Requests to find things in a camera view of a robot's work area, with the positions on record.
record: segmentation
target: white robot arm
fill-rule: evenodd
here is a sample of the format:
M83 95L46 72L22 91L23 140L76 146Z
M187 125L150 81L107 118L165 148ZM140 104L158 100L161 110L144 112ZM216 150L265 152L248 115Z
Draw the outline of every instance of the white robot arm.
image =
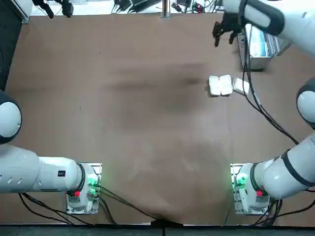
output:
M223 5L225 12L242 11L246 23L315 56L315 1L223 0ZM296 104L302 118L315 129L315 79L298 91ZM237 179L244 213L261 214L270 197L283 199L315 186L314 158L315 132L279 157L242 166Z
M17 103L0 91L0 193L66 192L70 213L92 213L97 199L91 183L99 184L92 166L64 157L37 156L6 144L16 137L21 125Z

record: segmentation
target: brown mat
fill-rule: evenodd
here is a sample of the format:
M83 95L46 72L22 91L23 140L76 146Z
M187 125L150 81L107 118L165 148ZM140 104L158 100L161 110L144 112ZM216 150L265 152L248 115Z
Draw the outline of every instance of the brown mat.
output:
M24 119L13 144L42 156L102 162L103 184L148 213L222 224L231 199L229 164L268 160L293 144L243 96L207 97L209 75L241 76L229 35L214 47L216 20L221 15L31 17L6 90ZM266 72L252 75L261 102L299 140L311 129L298 115L295 96L314 72L314 60L292 47ZM35 196L52 207L64 204L61 193ZM287 199L283 212L313 197ZM2 223L50 222L28 213L16 194L0 199ZM113 200L108 204L120 223L150 220ZM278 224L314 226L313 214ZM102 212L84 219L107 222ZM255 219L232 213L228 223Z

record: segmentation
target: metal pole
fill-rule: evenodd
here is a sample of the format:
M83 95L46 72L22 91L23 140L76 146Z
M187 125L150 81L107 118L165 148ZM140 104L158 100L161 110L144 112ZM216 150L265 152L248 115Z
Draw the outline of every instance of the metal pole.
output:
M162 0L162 14L161 18L170 18L170 0Z

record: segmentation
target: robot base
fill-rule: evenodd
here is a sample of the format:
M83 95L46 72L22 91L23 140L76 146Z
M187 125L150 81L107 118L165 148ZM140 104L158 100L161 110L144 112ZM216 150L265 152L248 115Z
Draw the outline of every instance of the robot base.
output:
M79 196L69 196L67 198L67 213L69 214L96 214L99 207L99 188L90 184L95 182L100 184L102 164L101 163L80 163L85 171L85 182Z
M252 187L250 179L252 163L231 164L230 167L236 214L264 214L268 209L269 196L258 197Z

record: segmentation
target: small white block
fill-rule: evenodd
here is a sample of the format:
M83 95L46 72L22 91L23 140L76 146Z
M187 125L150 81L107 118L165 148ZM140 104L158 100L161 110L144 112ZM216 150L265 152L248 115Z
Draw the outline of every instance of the small white block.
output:
M235 78L233 83L233 89L234 91L244 95L248 95L248 92L250 90L250 84L247 81L244 81L244 89L243 89L243 80L240 78Z
M210 94L212 96L220 96L221 88L218 76L209 77Z
M233 93L232 79L230 75L220 76L221 95L230 95Z

